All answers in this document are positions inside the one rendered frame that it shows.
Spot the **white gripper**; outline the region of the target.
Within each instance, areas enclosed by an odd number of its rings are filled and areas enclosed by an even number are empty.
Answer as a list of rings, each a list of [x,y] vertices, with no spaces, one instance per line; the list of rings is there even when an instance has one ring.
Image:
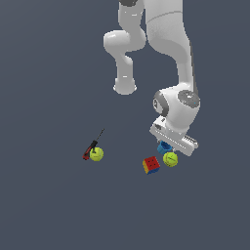
[[[151,125],[149,131],[159,141],[170,145],[173,149],[180,151],[186,156],[191,156],[198,148],[197,140],[185,133],[174,132],[166,125],[166,118],[159,116]]]

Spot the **blue cup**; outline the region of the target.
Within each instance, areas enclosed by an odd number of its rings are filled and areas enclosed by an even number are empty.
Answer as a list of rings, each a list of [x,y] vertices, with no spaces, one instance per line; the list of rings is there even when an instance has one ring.
[[[168,145],[167,143],[161,141],[160,144],[157,147],[157,151],[161,154],[165,154],[167,152],[171,152],[172,151],[172,147],[170,145]]]

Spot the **yellow-green tennis ball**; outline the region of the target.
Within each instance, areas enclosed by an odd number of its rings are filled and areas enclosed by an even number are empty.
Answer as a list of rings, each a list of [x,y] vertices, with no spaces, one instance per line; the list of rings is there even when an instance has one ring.
[[[169,167],[174,167],[178,164],[178,155],[175,152],[167,152],[163,155],[163,162]]]
[[[93,161],[100,161],[104,157],[104,151],[100,147],[92,148],[90,151],[90,158]]]

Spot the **colourful puzzle cube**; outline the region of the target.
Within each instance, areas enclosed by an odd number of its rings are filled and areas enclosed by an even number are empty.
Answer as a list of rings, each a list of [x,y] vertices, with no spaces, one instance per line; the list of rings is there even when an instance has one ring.
[[[160,168],[160,165],[155,156],[145,158],[143,161],[143,166],[147,175],[156,173]]]

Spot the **black red screwdriver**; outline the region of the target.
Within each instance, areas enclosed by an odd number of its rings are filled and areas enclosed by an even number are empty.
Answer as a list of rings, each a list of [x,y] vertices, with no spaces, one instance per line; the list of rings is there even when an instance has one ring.
[[[91,142],[90,146],[86,149],[86,151],[85,151],[84,154],[82,155],[82,158],[83,158],[84,160],[88,160],[88,159],[90,158],[90,152],[91,152],[91,151],[92,151],[92,152],[95,152],[95,147],[96,147],[96,145],[98,144],[98,139],[99,139],[99,137],[101,136],[101,134],[103,133],[103,131],[104,131],[104,128],[101,130],[101,132],[100,132],[100,134],[98,135],[98,137],[97,137],[95,140],[93,140],[93,141]]]

